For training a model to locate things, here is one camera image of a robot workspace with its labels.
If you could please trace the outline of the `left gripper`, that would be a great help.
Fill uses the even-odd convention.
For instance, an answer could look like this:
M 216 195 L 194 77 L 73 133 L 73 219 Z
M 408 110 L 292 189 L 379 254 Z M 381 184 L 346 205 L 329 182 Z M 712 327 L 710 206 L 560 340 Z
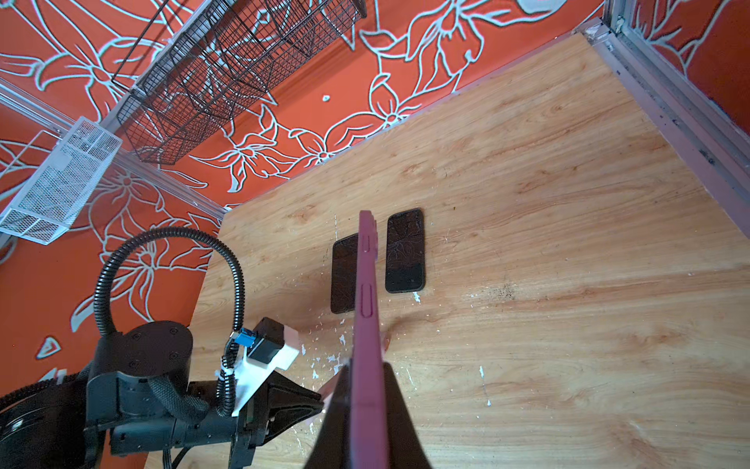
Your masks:
M 185 392 L 168 378 L 156 387 L 149 380 L 118 384 L 107 400 L 107 432 L 111 452 L 162 454 L 162 464 L 175 468 L 190 449 L 228 444 L 230 468 L 248 468 L 256 449 L 324 408 L 320 394 L 281 374 L 271 374 L 233 416 L 216 395 L 219 383 L 191 383 Z

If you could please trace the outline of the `dark phone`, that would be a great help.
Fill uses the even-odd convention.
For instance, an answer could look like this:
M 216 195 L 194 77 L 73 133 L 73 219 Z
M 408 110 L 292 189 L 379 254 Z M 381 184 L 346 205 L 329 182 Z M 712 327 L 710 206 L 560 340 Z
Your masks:
M 426 284 L 424 214 L 414 208 L 387 223 L 385 285 L 388 293 L 417 292 Z

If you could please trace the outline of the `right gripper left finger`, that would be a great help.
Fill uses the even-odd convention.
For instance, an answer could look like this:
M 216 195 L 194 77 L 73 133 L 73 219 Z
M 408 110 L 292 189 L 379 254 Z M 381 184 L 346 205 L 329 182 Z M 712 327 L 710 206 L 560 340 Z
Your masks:
M 305 468 L 346 469 L 350 461 L 351 367 L 344 365 L 335 376 L 335 388 L 316 444 Z

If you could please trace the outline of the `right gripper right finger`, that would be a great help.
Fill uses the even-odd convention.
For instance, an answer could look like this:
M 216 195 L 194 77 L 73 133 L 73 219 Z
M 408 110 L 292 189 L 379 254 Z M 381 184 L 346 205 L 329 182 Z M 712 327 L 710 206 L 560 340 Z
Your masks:
M 384 383 L 390 467 L 392 469 L 430 469 L 431 464 L 419 441 L 396 375 L 389 363 L 384 363 Z

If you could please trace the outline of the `black phone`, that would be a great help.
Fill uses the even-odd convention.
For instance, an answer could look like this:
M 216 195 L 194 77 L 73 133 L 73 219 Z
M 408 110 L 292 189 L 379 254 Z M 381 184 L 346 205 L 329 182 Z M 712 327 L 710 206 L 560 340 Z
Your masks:
M 332 314 L 345 314 L 355 310 L 358 248 L 359 236 L 357 234 L 351 234 L 333 244 L 330 293 Z

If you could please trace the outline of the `pink phone case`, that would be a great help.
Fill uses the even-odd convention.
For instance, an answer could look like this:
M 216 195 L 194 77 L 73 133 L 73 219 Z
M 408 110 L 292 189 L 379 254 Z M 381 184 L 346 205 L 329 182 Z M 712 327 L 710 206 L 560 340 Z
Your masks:
M 320 389 L 318 389 L 318 394 L 320 394 L 322 400 L 325 401 L 334 395 L 341 375 L 341 372 L 336 373 L 328 381 L 326 381 L 326 383 L 324 383 L 324 385 L 322 385 Z

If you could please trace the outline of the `purple phone case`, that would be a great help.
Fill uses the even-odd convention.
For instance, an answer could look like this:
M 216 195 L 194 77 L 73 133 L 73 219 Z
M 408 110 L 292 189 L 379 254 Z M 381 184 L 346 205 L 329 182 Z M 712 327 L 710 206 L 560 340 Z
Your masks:
M 353 468 L 388 468 L 386 391 L 378 316 L 378 234 L 369 210 L 359 213 L 352 355 L 350 459 Z

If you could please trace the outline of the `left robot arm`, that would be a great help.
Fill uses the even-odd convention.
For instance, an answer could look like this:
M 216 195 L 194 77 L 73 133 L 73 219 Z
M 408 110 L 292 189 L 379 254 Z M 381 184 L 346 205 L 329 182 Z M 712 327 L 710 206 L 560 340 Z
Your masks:
M 272 371 L 238 412 L 220 414 L 215 381 L 189 381 L 193 336 L 179 322 L 115 332 L 90 365 L 1 399 L 4 468 L 97 468 L 113 455 L 230 444 L 232 468 L 251 465 L 257 447 L 318 415 L 320 394 Z

